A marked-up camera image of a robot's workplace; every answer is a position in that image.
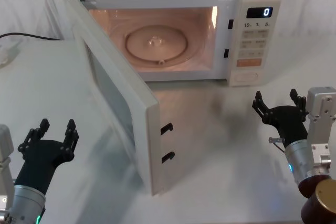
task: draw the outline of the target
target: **white curtain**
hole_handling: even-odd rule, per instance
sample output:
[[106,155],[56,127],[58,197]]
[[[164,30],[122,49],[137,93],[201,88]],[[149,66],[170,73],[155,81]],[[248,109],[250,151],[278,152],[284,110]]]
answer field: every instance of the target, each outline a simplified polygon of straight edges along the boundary
[[[71,39],[67,0],[0,0],[0,34],[32,33]],[[336,34],[335,0],[282,0],[276,33]]]

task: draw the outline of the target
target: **open microwave door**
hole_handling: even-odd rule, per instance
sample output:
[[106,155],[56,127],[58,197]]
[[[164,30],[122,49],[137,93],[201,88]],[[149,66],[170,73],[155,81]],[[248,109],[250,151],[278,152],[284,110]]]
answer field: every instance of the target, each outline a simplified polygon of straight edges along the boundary
[[70,0],[73,33],[87,59],[95,99],[118,129],[147,190],[161,188],[160,107],[154,94],[82,5]]

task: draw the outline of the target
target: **microwave control panel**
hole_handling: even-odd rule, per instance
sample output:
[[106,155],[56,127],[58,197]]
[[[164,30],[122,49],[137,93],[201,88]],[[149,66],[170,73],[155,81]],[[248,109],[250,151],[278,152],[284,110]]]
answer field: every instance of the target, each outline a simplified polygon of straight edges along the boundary
[[277,20],[280,0],[239,0],[230,47],[230,86],[257,85]]

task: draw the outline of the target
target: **white tabletop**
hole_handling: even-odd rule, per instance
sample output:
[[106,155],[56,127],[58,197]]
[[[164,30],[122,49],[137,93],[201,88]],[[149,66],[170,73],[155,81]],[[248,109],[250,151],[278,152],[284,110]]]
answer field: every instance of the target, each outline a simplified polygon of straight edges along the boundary
[[[257,90],[271,108],[292,104],[291,88],[336,87],[336,37],[274,38],[259,87],[229,88],[220,81],[152,83],[161,124],[166,190],[150,196],[112,128],[104,120],[73,41],[33,42],[0,68],[0,123],[17,147],[42,118],[46,139],[63,141],[70,118],[80,139],[75,159],[55,172],[42,224],[231,223],[300,219],[300,195],[284,155],[268,144],[275,128],[251,108]],[[336,143],[332,131],[331,153]],[[16,177],[22,155],[11,155]]]

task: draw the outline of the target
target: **white microwave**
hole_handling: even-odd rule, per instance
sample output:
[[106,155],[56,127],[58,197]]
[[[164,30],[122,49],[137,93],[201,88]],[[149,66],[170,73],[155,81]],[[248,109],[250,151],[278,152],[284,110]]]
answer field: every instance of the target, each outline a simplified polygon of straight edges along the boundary
[[280,0],[70,0],[94,96],[151,194],[162,190],[159,102],[146,81],[259,84]]

